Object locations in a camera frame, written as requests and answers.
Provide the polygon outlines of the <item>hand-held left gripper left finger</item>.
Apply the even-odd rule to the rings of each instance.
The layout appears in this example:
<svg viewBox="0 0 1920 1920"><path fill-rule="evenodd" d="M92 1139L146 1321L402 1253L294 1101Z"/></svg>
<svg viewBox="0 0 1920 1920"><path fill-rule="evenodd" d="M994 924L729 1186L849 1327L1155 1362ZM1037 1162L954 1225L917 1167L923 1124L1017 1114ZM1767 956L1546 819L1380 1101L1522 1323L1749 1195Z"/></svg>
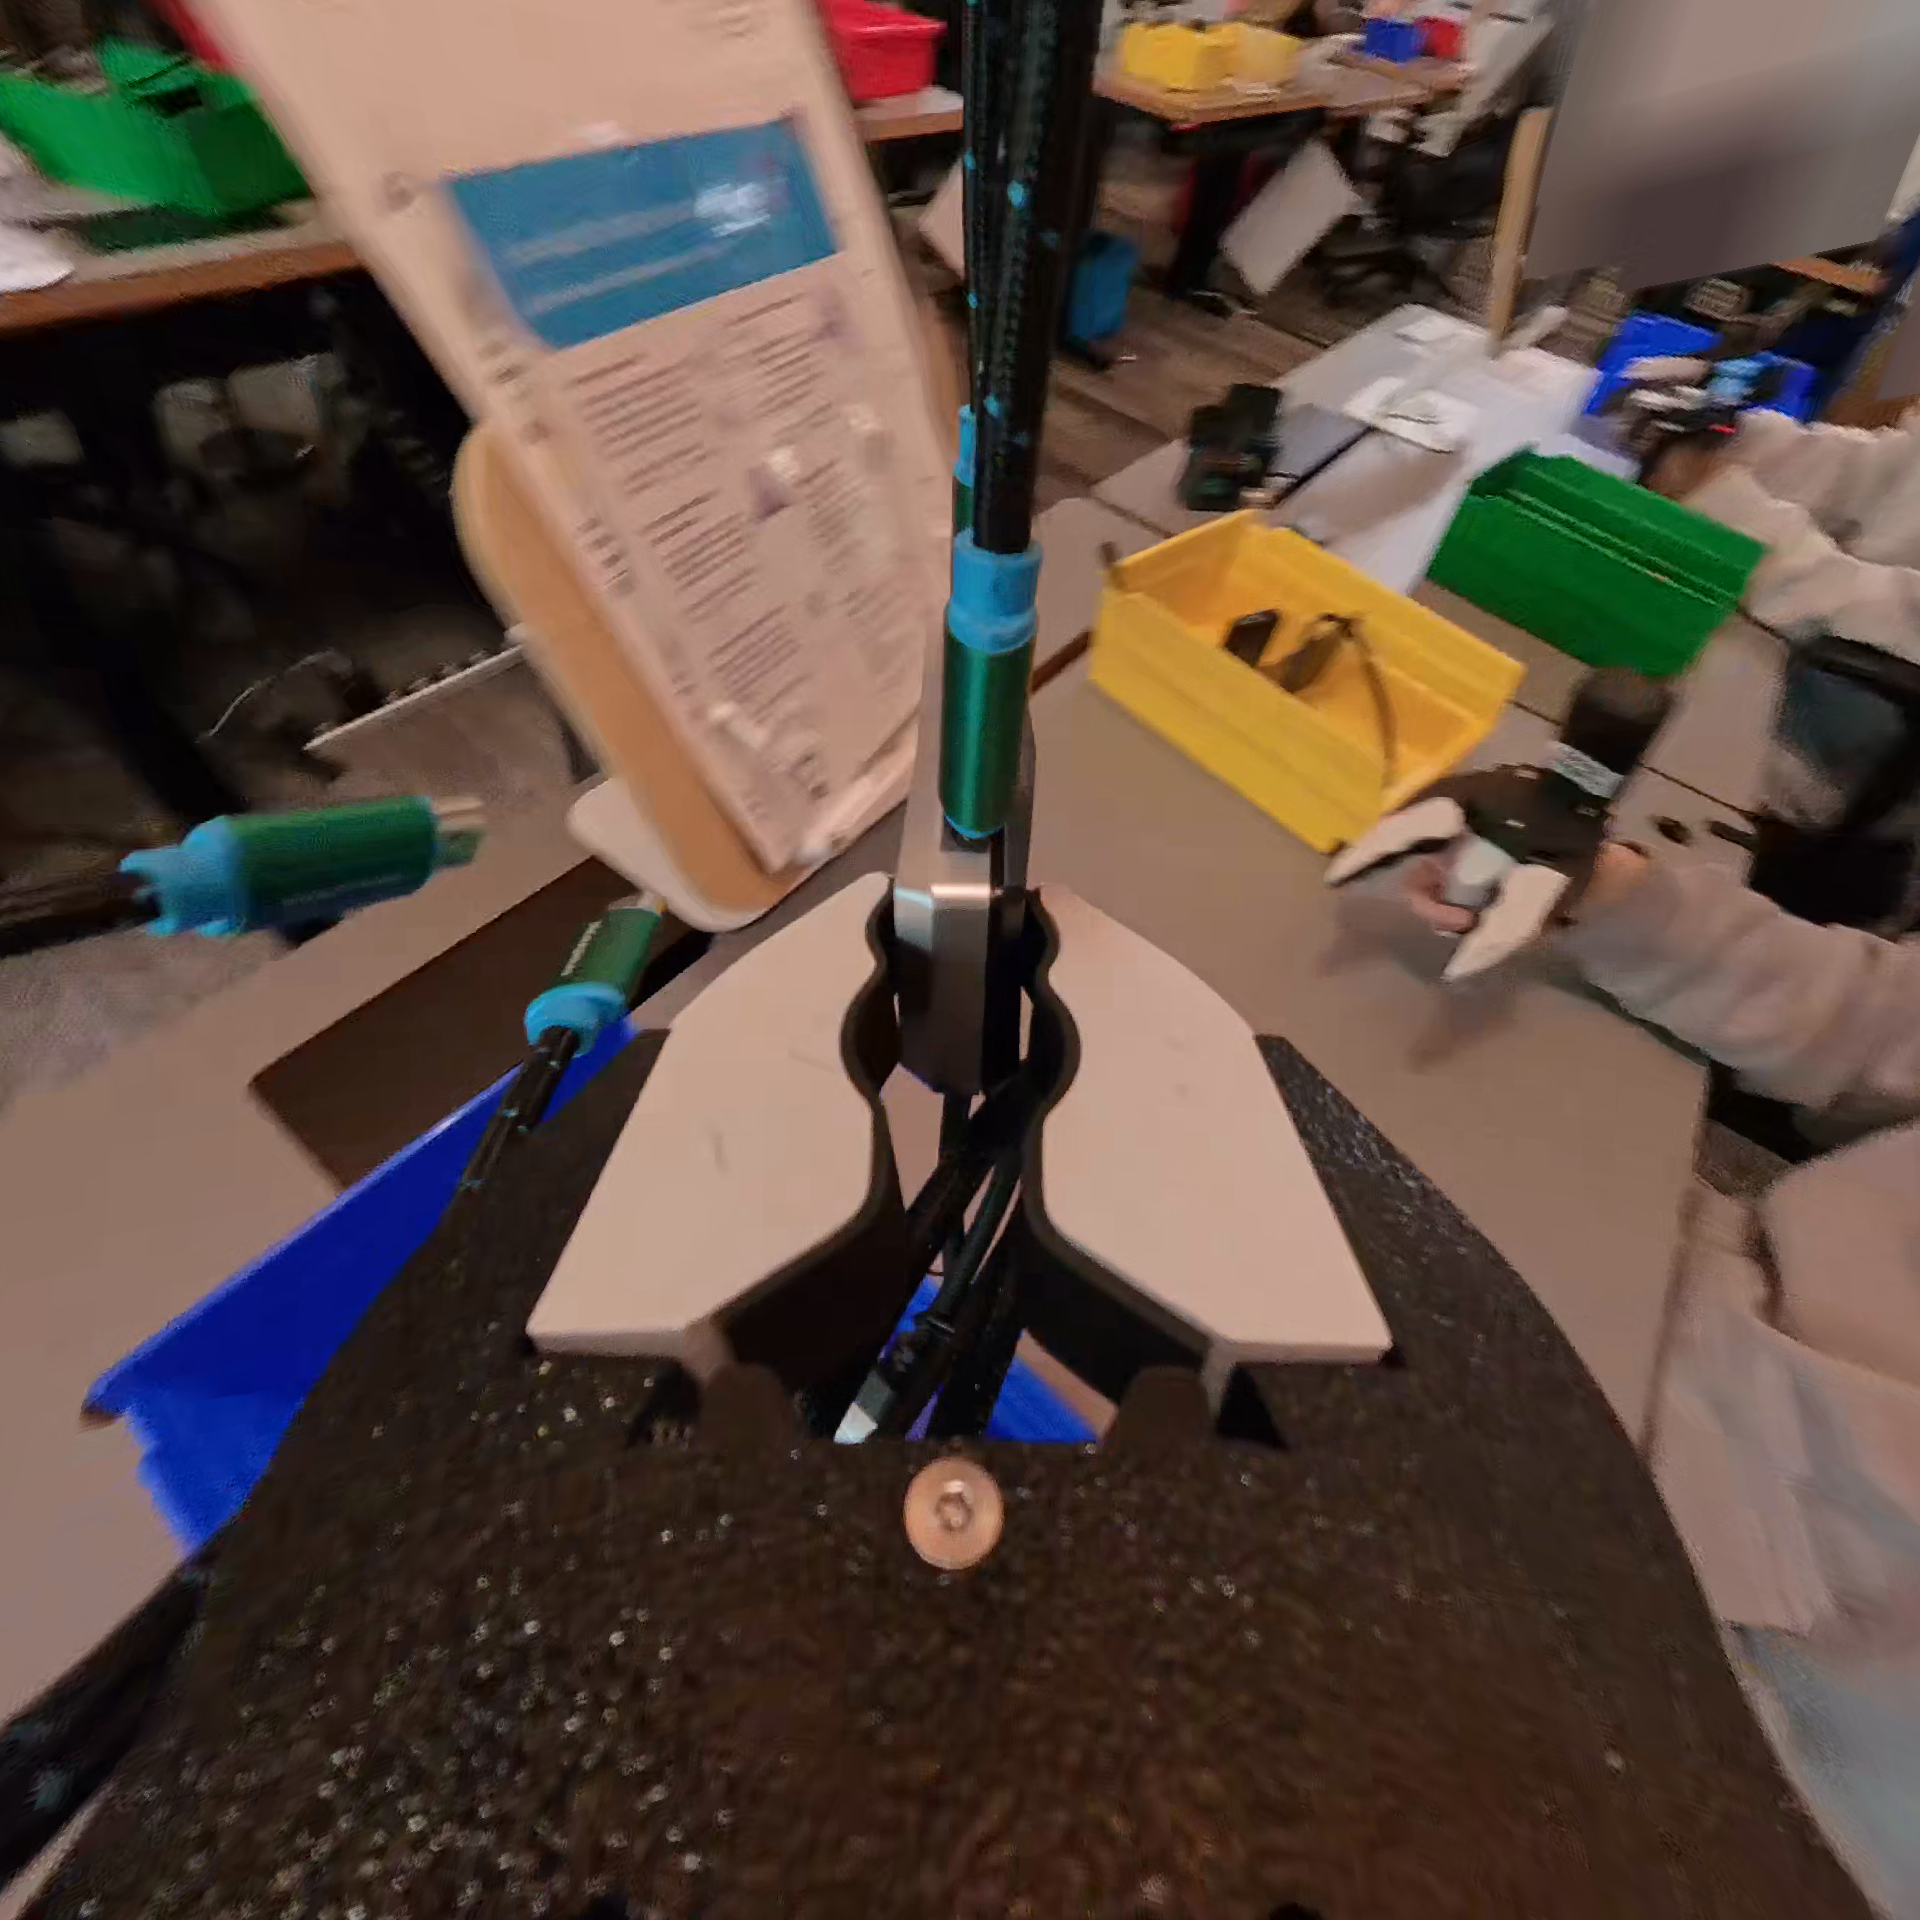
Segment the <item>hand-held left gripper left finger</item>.
<svg viewBox="0 0 1920 1920"><path fill-rule="evenodd" d="M684 1006L527 1321L543 1355L668 1359L693 1377L821 1365L823 1272L898 1212L875 1072L849 1054L891 903L860 877Z"/></svg>

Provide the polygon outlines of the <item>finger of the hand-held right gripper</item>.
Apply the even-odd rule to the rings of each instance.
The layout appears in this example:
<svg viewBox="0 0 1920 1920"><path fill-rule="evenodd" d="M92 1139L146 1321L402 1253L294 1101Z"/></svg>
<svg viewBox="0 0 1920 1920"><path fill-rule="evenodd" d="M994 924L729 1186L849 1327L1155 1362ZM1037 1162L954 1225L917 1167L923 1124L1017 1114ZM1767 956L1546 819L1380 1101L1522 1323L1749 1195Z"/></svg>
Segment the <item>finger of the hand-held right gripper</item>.
<svg viewBox="0 0 1920 1920"><path fill-rule="evenodd" d="M1358 834L1343 846L1329 868L1326 885L1343 889L1374 868L1398 865L1435 850L1450 850L1466 834L1466 809L1460 799L1417 799L1394 815L1385 815L1373 831Z"/></svg>
<svg viewBox="0 0 1920 1920"><path fill-rule="evenodd" d="M1549 865L1514 865L1496 883L1477 922L1456 938L1444 982L1481 981L1531 947L1557 918L1571 877Z"/></svg>

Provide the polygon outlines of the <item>blue plastic bin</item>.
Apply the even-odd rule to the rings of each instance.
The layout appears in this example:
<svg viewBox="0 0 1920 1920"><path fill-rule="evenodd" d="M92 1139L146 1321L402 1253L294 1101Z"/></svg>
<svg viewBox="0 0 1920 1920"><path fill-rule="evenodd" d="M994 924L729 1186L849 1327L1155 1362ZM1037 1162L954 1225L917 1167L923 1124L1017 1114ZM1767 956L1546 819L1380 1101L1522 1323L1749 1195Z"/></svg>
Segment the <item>blue plastic bin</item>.
<svg viewBox="0 0 1920 1920"><path fill-rule="evenodd" d="M1597 355L1597 378L1583 405L1583 419L1599 419L1613 398L1630 385L1630 369L1640 363L1716 363L1732 373L1712 373L1709 393L1733 401L1743 412L1779 412L1793 423L1809 423L1817 369L1761 350L1723 350L1712 326L1677 321L1670 313L1632 312Z"/></svg>
<svg viewBox="0 0 1920 1920"><path fill-rule="evenodd" d="M182 1559L233 1524L350 1333L466 1200L503 1094L485 1089L90 1384L86 1412L130 1434Z"/></svg>

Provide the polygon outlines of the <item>person's right forearm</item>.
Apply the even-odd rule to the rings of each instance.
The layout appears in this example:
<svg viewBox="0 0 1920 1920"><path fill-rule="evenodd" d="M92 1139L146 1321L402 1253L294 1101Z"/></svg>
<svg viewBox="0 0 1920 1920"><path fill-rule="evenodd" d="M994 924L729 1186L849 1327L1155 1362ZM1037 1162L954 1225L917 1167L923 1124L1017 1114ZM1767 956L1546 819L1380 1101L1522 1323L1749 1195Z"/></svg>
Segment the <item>person's right forearm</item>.
<svg viewBox="0 0 1920 1920"><path fill-rule="evenodd" d="M1626 854L1557 947L1746 1092L1862 1127L1918 1116L1918 938L1809 924L1723 868Z"/></svg>

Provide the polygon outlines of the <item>person's right hand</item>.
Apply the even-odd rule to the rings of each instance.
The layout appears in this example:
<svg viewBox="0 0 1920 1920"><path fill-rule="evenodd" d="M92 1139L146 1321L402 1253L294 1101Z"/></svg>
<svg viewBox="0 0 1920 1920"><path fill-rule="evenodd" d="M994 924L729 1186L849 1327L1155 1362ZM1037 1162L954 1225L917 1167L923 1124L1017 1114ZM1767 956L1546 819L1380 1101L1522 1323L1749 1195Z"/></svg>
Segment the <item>person's right hand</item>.
<svg viewBox="0 0 1920 1920"><path fill-rule="evenodd" d="M1499 898L1499 889L1489 892L1489 898L1483 904L1466 904L1463 898L1460 903L1454 898L1466 889L1456 880L1456 868L1466 858L1471 858L1466 850L1448 850L1448 854L1431 854L1431 857L1412 858L1402 871L1403 904L1415 911L1415 918L1424 922L1427 929L1454 938L1454 942L1463 942ZM1581 889L1568 892L1568 903L1560 904L1560 918L1579 922L1583 911L1610 908L1613 903L1626 898L1640 885L1642 877L1646 877L1642 854L1635 854L1622 842L1608 842L1597 854L1597 862L1593 862L1593 871L1587 877L1587 883Z"/></svg>

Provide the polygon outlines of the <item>green plastic bin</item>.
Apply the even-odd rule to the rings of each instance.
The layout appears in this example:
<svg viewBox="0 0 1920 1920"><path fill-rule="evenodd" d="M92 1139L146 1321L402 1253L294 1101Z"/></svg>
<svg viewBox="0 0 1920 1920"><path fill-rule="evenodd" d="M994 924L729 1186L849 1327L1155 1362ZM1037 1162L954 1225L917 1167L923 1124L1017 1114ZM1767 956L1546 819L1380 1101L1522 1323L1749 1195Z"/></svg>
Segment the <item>green plastic bin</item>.
<svg viewBox="0 0 1920 1920"><path fill-rule="evenodd" d="M1583 461L1514 451L1471 485L1427 582L1592 670L1683 680L1763 555Z"/></svg>
<svg viewBox="0 0 1920 1920"><path fill-rule="evenodd" d="M123 246L271 229L311 198L247 82L137 41L100 41L74 72L6 55L3 139L45 181L116 198Z"/></svg>

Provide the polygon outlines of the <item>dark table mat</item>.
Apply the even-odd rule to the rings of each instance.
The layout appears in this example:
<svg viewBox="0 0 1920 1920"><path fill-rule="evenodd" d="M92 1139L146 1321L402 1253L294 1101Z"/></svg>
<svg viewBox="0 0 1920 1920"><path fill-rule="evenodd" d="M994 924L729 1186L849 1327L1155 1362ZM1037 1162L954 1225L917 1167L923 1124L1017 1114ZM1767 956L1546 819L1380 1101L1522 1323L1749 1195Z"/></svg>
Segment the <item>dark table mat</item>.
<svg viewBox="0 0 1920 1920"><path fill-rule="evenodd" d="M584 858L252 1078L255 1105L350 1190L527 1053L523 1009L629 883Z"/></svg>

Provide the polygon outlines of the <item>loose white papers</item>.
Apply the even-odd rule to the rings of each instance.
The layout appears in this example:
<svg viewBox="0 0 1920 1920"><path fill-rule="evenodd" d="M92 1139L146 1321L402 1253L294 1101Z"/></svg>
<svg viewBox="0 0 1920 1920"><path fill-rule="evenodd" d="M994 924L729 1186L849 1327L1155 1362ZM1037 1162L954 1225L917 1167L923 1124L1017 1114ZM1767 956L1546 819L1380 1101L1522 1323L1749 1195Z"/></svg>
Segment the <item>loose white papers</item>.
<svg viewBox="0 0 1920 1920"><path fill-rule="evenodd" d="M1367 435L1435 453L1463 451L1477 423L1505 401L1549 401L1574 419L1597 373L1549 350L1563 321L1568 308L1542 304L1505 333L1489 333L1483 325L1408 304L1345 343L1355 350L1355 378L1316 405Z"/></svg>

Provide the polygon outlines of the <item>white power strip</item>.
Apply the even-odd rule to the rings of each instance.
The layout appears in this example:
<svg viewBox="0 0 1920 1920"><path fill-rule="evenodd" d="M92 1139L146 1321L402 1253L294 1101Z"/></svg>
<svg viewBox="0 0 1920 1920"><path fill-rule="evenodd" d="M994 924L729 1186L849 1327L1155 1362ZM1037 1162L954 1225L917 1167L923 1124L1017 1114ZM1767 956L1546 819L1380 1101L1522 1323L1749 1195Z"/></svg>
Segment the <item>white power strip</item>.
<svg viewBox="0 0 1920 1920"><path fill-rule="evenodd" d="M350 746L360 746L364 739L374 739L379 731L393 731L402 723L415 723L429 712L440 712L453 700L464 700L466 692L479 692L479 690L501 682L503 676L515 672L520 665L523 665L523 643L515 638L505 638L505 643L489 655L476 655L457 665L449 665L449 670L438 670L426 680L415 680L394 692L386 692L369 712L360 712L353 720L343 720L336 725L315 731L305 742L305 752L317 755L317 759L339 759L350 752Z"/></svg>

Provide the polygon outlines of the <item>person's pale jacket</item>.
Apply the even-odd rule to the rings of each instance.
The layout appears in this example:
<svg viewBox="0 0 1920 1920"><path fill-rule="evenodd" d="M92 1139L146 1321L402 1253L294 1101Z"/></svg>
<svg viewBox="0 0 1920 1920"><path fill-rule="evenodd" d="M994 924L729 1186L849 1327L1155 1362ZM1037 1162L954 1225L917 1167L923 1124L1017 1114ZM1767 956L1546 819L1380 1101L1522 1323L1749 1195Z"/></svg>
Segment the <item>person's pale jacket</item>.
<svg viewBox="0 0 1920 1920"><path fill-rule="evenodd" d="M1918 1127L1694 1186L1646 1460L1804 1803L1918 1916Z"/></svg>

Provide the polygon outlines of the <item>wooden document stand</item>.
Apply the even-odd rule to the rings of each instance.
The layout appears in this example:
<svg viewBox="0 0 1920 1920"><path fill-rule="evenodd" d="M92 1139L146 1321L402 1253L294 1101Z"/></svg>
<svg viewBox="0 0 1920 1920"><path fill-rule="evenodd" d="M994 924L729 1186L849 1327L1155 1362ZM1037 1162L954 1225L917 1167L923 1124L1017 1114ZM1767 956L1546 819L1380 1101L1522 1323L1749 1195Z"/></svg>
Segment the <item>wooden document stand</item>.
<svg viewBox="0 0 1920 1920"><path fill-rule="evenodd" d="M450 502L472 574L603 772L572 803L569 834L608 868L657 892L684 924L724 934L764 918L907 799L915 725L849 799L831 807L831 824L814 831L796 862L769 868L709 792L670 708L589 591L572 542L523 481L515 448L494 425L466 431Z"/></svg>

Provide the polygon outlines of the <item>blue cylindrical container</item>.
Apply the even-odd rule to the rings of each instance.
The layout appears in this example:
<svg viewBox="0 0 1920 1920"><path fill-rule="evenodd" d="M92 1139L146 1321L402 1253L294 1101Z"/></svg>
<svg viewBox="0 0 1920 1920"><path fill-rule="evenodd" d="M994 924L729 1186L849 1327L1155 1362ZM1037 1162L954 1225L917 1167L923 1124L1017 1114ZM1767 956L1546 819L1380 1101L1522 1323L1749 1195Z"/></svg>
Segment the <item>blue cylindrical container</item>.
<svg viewBox="0 0 1920 1920"><path fill-rule="evenodd" d="M1127 234L1089 229L1078 243L1063 316L1063 350L1104 373L1113 367L1113 341L1127 325L1141 271L1141 246Z"/></svg>

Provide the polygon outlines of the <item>white leaning panel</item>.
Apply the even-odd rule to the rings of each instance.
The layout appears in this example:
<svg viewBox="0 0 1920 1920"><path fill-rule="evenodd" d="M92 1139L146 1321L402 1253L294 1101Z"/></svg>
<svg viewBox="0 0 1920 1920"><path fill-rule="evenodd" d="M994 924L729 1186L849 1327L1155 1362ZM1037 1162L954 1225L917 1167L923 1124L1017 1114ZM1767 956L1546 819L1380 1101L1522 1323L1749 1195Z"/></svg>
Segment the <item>white leaning panel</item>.
<svg viewBox="0 0 1920 1920"><path fill-rule="evenodd" d="M1322 139L1311 139L1229 221L1217 251L1236 279L1266 296L1365 195Z"/></svg>

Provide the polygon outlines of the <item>instruction sheet with blue banner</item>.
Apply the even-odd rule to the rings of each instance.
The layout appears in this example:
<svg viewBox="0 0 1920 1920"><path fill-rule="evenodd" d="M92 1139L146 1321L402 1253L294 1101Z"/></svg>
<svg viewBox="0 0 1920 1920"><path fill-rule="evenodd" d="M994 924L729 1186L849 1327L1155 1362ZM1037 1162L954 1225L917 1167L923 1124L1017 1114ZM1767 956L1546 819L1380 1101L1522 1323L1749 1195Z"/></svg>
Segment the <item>instruction sheet with blue banner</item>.
<svg viewBox="0 0 1920 1920"><path fill-rule="evenodd" d="M940 563L915 355L805 108L422 184L486 405L760 868L920 712Z"/></svg>

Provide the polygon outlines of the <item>red plastic bin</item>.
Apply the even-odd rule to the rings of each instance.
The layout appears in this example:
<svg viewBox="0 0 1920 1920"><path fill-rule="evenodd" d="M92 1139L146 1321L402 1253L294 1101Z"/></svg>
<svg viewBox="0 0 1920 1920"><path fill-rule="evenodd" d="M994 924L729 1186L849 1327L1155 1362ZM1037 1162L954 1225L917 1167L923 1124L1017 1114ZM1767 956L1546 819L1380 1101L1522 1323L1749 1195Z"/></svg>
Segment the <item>red plastic bin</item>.
<svg viewBox="0 0 1920 1920"><path fill-rule="evenodd" d="M944 20L894 3L821 3L835 72L852 104L878 104L934 84Z"/></svg>

